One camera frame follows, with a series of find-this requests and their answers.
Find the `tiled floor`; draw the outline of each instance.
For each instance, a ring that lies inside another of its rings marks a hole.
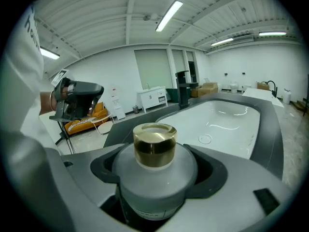
[[[161,105],[149,109],[148,112],[153,112],[164,108]],[[282,181],[296,189],[301,181],[303,172],[309,164],[309,116],[302,116],[302,113],[296,110],[291,105],[284,104],[285,113],[281,120],[281,131],[284,147],[284,168]],[[116,123],[121,123],[124,120],[143,115],[143,111],[139,114],[129,114],[125,119],[115,120]],[[84,133],[79,133],[71,137],[71,142],[76,153],[86,152],[104,146],[107,134],[99,135],[95,129],[88,130]],[[58,148],[63,154],[70,154],[66,141],[60,142]]]

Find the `ceiling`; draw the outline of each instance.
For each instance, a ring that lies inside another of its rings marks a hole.
[[[276,0],[180,0],[183,6],[156,32],[174,1],[37,1],[41,46],[60,54],[58,60],[44,57],[45,71],[51,76],[87,56],[126,45],[161,43],[209,52],[218,40],[247,34],[258,40],[259,32],[272,30],[287,31],[284,39],[296,40],[295,23]]]

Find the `ventilation grille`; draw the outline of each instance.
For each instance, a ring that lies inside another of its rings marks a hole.
[[[230,45],[246,43],[246,42],[253,42],[254,38],[252,35],[240,36],[237,38],[233,38],[234,40],[230,43]]]

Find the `black tap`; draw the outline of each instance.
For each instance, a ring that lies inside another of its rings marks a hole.
[[[186,83],[185,82],[185,72],[177,72],[176,73],[176,80],[177,80],[177,90],[178,90],[178,102],[181,108],[185,108],[189,105],[188,103],[188,87],[197,87],[198,83]]]
[[[271,91],[272,95],[274,97],[277,97],[277,91],[278,91],[278,87],[276,87],[276,84],[274,83],[274,81],[269,80],[266,84],[268,84],[269,82],[272,82],[275,86],[274,90]]]

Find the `ceiling light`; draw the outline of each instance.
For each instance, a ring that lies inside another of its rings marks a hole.
[[[226,40],[218,41],[218,42],[213,43],[211,45],[214,46],[214,45],[218,45],[218,44],[223,44],[225,42],[229,42],[229,41],[233,41],[233,40],[234,40],[233,38],[229,38],[229,39],[226,39]]]
[[[282,36],[286,35],[286,32],[264,32],[259,33],[259,36]]]
[[[168,11],[165,13],[165,15],[162,17],[159,25],[156,27],[155,31],[161,32],[163,28],[166,26],[166,24],[169,22],[169,20],[173,17],[173,15],[179,10],[179,8],[183,5],[180,1],[174,1],[174,3],[170,6]]]
[[[46,56],[46,57],[49,57],[49,58],[52,58],[52,59],[58,59],[60,57],[60,55],[58,55],[57,53],[49,51],[44,47],[41,47],[40,50],[41,50],[41,54],[43,56]]]

